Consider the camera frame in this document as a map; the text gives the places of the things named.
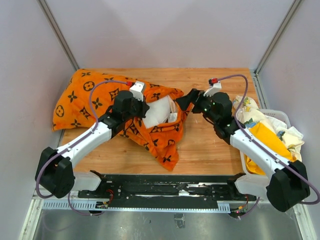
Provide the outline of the white pillow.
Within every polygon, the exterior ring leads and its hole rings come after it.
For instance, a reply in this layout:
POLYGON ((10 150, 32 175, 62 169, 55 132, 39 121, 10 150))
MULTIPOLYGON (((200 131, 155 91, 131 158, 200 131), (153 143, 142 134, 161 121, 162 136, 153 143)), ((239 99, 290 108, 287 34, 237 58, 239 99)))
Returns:
POLYGON ((178 107, 169 95, 147 105, 149 109, 142 119, 147 129, 164 123, 173 123, 178 118, 178 107))

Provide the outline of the orange patterned pillowcase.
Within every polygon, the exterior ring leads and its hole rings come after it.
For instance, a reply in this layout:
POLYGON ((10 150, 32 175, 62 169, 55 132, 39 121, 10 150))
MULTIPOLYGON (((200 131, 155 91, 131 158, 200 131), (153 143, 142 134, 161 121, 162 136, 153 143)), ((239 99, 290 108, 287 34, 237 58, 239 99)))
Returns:
MULTIPOLYGON (((120 91, 129 90, 127 82, 135 83, 136 78, 102 73, 95 70, 80 69, 71 77, 66 89, 53 111, 53 131, 73 128, 90 128, 97 116, 102 116, 120 91)), ((179 161, 177 143, 183 138, 183 123, 190 108, 183 111, 176 99, 184 95, 177 88, 145 82, 146 103, 152 103, 165 96, 175 102, 178 115, 175 122, 166 122, 146 128, 143 118, 130 119, 119 136, 130 139, 144 147, 166 170, 172 171, 179 161)))

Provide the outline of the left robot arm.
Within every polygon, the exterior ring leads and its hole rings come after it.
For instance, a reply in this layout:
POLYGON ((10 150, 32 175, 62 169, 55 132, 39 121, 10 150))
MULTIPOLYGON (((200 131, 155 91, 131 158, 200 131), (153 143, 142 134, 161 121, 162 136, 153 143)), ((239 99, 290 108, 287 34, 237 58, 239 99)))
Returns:
POLYGON ((111 110, 97 123, 69 143, 52 149, 47 147, 40 155, 35 176, 38 184, 58 199, 71 191, 90 191, 96 198, 107 193, 107 185, 98 173, 74 173, 75 166, 101 144, 111 140, 135 117, 144 118, 149 106, 142 91, 122 90, 114 99, 111 110))

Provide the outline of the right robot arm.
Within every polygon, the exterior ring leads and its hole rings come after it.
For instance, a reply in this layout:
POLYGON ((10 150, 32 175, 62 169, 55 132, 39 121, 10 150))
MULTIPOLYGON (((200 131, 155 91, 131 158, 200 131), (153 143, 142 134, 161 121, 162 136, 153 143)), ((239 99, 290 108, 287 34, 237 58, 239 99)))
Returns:
POLYGON ((232 114, 232 102, 227 93, 217 92, 205 96, 204 91, 193 88, 176 103, 185 111, 202 114, 212 124, 215 134, 227 144, 249 157, 265 175, 238 173, 227 181, 226 193, 232 200, 243 195, 267 199, 280 212, 286 212, 310 196, 305 165, 291 162, 271 150, 232 114))

